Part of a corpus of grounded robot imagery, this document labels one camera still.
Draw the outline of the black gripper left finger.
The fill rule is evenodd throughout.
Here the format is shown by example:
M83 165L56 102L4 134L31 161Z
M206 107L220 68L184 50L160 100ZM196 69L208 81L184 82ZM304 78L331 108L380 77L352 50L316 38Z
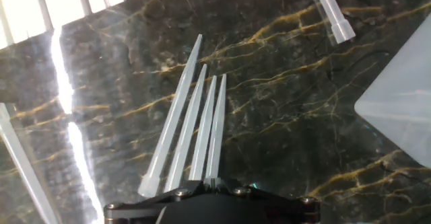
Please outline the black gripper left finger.
M104 207L104 224L133 223L137 220L158 218L168 204L205 194L209 184L204 180L186 181L174 190L136 203L112 202Z

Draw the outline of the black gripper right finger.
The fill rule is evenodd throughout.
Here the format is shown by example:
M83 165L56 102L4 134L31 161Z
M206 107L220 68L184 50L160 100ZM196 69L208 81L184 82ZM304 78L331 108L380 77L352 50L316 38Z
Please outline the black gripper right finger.
M320 201L314 197L285 198L232 178L218 180L221 193L251 202L263 211L270 223L320 223Z

